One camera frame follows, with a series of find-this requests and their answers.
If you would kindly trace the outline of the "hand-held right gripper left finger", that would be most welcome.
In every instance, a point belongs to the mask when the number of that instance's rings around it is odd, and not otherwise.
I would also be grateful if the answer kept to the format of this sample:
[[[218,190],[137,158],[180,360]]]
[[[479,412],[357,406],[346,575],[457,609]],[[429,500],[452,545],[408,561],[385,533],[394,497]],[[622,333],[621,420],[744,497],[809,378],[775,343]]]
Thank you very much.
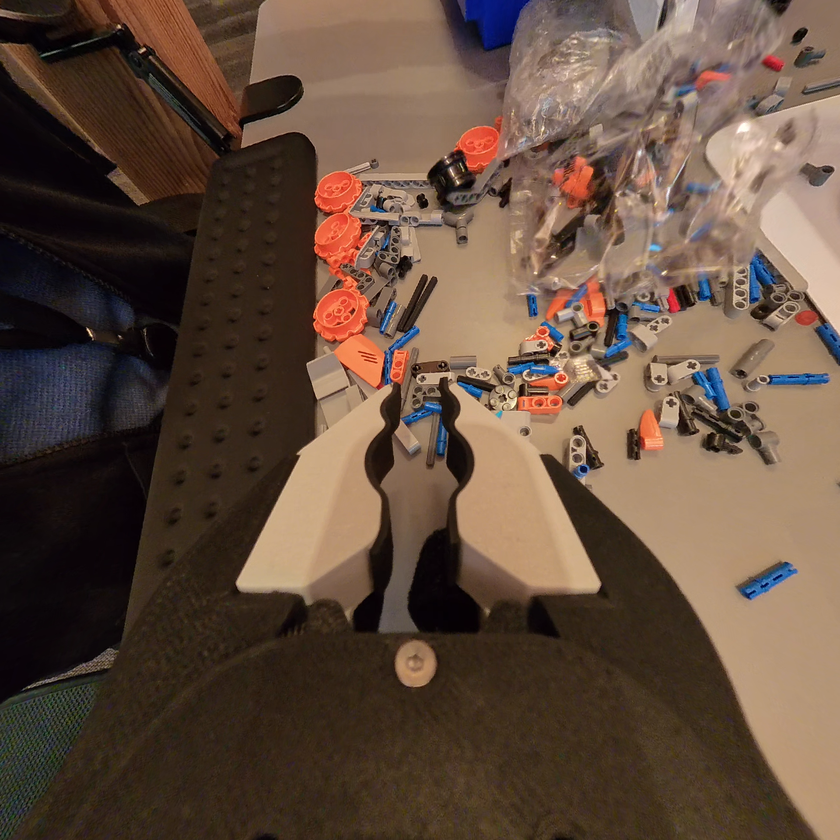
[[[388,385],[303,448],[236,581],[339,603],[355,629],[380,626],[393,570],[389,502],[399,385]]]

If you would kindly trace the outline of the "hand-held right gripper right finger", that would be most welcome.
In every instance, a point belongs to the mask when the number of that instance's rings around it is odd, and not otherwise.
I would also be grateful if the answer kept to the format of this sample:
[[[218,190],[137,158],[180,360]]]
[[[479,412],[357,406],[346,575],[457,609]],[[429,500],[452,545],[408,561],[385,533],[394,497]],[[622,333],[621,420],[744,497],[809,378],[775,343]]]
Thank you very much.
[[[448,580],[483,613],[499,602],[527,605],[546,595],[594,595],[601,580],[523,413],[504,419],[459,384],[441,380],[446,466],[456,489],[448,504]]]

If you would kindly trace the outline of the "pile of small building pieces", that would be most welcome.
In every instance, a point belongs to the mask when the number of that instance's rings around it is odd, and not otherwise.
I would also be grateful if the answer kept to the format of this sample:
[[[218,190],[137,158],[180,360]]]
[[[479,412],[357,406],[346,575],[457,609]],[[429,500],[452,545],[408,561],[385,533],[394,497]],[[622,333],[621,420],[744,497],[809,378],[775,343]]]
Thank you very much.
[[[438,381],[459,384],[499,417],[512,419],[513,413],[523,413],[531,430],[534,417],[554,417],[589,394],[604,396],[614,391],[621,381],[616,366],[627,361],[634,348],[649,353],[658,337],[673,325],[675,316],[698,302],[720,305],[733,317],[749,311],[755,303],[759,315],[756,323],[772,329],[800,321],[803,315],[818,320],[813,311],[802,310],[805,297],[774,275],[760,255],[754,255],[748,266],[735,266],[727,276],[701,271],[698,279],[670,287],[658,296],[655,289],[644,287],[631,290],[625,297],[608,299],[603,283],[592,276],[577,287],[561,288],[542,312],[539,296],[529,293],[523,300],[532,320],[530,334],[504,364],[482,366],[474,354],[423,361],[415,345],[417,337],[422,337],[417,321],[438,278],[421,275],[406,305],[396,299],[395,284],[421,260],[419,228],[450,226],[456,231],[458,243],[467,244],[473,207],[469,203],[480,195],[468,194],[463,206],[453,204],[453,198],[445,209],[427,213],[423,191],[431,190],[429,182],[412,181],[407,176],[360,177],[374,163],[344,171],[362,182],[362,194],[346,211],[360,219],[361,237],[358,248],[341,261],[328,263],[322,259],[330,274],[318,302],[341,288],[355,289],[367,298],[367,324],[362,334],[385,353],[381,384],[375,389],[343,366],[350,386],[319,403],[329,425],[345,407],[340,404],[340,396],[349,406],[351,398],[368,398],[383,386],[399,385],[405,416],[398,432],[409,455],[420,447],[407,427],[426,417],[437,424],[427,452],[429,465],[447,450]],[[732,402],[728,398],[719,362],[719,354],[714,353],[654,355],[645,367],[645,386],[651,392],[665,389],[663,399],[671,392],[687,392],[720,410],[742,403],[757,404],[754,400]]]

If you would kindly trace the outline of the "clear bag of building pieces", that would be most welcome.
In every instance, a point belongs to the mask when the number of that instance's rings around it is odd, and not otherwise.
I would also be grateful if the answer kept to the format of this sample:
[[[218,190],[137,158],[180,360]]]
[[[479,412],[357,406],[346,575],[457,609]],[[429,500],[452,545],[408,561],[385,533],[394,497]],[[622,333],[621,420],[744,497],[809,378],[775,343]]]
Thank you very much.
[[[666,5],[646,38],[629,2],[523,8],[499,145],[518,293],[594,279],[621,298],[728,276],[804,163],[816,118],[773,129],[748,109],[784,3]]]

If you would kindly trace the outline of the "blue plastic bin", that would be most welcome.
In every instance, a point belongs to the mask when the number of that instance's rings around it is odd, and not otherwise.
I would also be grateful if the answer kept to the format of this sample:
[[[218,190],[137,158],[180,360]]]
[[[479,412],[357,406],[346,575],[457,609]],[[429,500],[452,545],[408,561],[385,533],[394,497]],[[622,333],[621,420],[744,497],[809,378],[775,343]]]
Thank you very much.
[[[457,1],[463,19],[475,24],[484,50],[509,46],[528,1]]]

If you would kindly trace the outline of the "grey curved panel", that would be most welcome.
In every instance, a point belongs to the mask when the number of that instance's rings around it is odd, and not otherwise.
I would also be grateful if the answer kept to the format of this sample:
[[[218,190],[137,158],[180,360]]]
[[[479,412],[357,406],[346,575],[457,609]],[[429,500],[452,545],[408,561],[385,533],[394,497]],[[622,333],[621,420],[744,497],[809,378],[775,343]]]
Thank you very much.
[[[307,371],[312,390],[319,401],[350,386],[346,371],[334,353],[326,353],[307,362]]]

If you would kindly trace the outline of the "orange curved shell piece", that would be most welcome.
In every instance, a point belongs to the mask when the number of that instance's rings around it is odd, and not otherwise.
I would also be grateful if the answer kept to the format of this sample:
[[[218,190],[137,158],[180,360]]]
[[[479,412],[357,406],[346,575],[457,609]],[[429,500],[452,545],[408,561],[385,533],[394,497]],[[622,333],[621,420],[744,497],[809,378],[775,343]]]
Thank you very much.
[[[378,389],[382,382],[385,353],[362,333],[341,342],[334,351],[339,362],[368,385]]]

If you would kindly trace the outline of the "black perforated edge pad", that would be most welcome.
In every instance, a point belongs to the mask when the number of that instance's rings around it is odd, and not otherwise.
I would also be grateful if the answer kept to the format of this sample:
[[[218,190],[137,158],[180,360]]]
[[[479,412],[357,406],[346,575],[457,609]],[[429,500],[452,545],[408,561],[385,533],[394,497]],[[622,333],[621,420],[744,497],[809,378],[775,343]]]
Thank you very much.
[[[317,155],[286,133],[219,159],[196,231],[125,631],[167,573],[314,435]]]

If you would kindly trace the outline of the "orange gear wheel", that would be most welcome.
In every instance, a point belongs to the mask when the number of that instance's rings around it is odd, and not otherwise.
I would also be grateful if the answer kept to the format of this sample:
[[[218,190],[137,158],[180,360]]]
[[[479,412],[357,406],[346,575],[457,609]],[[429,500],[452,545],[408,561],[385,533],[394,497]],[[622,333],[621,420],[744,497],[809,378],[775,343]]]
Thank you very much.
[[[333,263],[357,249],[360,240],[360,219],[345,211],[332,214],[320,223],[314,235],[313,249],[318,257]]]
[[[465,131],[455,148],[464,152],[468,160],[477,159],[483,164],[492,161],[497,154],[499,132],[492,126],[476,126]]]
[[[351,208],[362,194],[361,180],[346,171],[325,175],[317,185],[314,202],[327,215],[338,214]]]
[[[332,290],[313,312],[313,328],[330,343],[341,343],[363,332],[369,302],[355,289]]]

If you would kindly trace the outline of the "cluster of grey black connectors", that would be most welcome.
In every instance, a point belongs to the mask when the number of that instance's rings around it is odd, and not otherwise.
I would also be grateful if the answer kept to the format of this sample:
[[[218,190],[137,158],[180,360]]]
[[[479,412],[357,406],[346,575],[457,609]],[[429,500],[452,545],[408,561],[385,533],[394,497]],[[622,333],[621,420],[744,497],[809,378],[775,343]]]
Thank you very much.
[[[637,425],[626,433],[626,456],[639,460],[645,452],[665,445],[665,431],[679,436],[698,436],[700,446],[713,454],[740,455],[746,448],[756,452],[767,466],[781,461],[780,438],[770,430],[752,402],[717,409],[687,392],[671,392],[655,408],[647,409]]]

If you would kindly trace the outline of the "dark grey tube piece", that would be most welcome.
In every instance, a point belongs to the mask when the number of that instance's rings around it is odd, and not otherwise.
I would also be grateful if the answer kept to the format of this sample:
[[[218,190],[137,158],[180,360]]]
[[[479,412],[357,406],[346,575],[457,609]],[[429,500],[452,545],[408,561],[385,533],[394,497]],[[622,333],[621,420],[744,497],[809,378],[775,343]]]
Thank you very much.
[[[774,348],[775,342],[771,339],[762,339],[751,344],[731,367],[731,375],[740,380],[748,380]]]

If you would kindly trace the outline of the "white book stand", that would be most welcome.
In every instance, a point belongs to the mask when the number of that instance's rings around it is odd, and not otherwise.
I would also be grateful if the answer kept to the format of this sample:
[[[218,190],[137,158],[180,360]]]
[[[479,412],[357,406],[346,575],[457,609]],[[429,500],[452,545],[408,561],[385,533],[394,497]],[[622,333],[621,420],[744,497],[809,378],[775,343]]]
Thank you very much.
[[[763,210],[759,249],[797,289],[805,290],[816,309],[835,329],[839,323],[839,97],[807,102],[758,118],[777,128],[787,118],[813,115],[815,144],[806,156],[835,172],[814,187],[801,175],[787,181]]]

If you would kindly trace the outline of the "wooden panel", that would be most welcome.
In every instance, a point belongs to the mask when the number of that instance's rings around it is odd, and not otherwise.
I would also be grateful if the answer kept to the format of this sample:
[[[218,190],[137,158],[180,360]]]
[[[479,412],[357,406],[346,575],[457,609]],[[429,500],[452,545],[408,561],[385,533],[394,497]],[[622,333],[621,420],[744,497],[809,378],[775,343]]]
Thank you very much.
[[[18,42],[2,43],[13,79],[69,129],[117,165],[136,201],[204,191],[217,153],[141,79],[116,48],[48,63],[19,41],[45,28],[50,39],[126,25],[241,143],[238,102],[183,1],[2,2]]]

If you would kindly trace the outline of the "black chair frame bar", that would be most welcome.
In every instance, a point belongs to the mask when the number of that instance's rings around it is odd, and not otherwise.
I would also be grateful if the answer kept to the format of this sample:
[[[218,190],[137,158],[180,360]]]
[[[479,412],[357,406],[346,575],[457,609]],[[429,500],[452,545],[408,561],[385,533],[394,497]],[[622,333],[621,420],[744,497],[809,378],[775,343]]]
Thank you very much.
[[[233,134],[204,106],[163,62],[156,52],[141,45],[126,24],[115,24],[78,35],[53,37],[57,16],[20,17],[2,12],[3,44],[28,45],[41,61],[54,65],[88,56],[105,49],[116,49],[132,73],[151,88],[216,154],[232,151]]]

